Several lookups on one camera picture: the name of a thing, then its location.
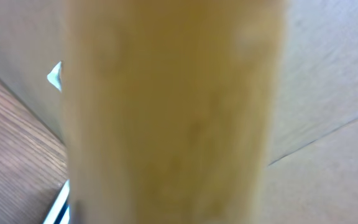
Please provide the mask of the brown snack wrapper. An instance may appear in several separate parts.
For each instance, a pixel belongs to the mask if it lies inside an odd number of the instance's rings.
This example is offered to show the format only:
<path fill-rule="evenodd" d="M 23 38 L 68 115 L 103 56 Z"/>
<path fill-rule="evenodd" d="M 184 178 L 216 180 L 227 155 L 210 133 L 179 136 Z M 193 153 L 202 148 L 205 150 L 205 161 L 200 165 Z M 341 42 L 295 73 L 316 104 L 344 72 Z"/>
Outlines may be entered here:
<path fill-rule="evenodd" d="M 71 0 L 71 223 L 255 223 L 286 2 Z"/>

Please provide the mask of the white barcode scanner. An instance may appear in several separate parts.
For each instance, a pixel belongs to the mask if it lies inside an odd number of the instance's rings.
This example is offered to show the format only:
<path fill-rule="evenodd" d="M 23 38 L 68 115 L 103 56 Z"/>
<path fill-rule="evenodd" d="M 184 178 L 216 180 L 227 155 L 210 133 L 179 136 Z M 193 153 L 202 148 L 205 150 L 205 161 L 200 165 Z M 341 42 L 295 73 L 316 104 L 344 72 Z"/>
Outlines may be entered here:
<path fill-rule="evenodd" d="M 42 224 L 69 224 L 70 206 L 68 197 L 70 193 L 70 181 L 67 180 L 58 191 Z"/>

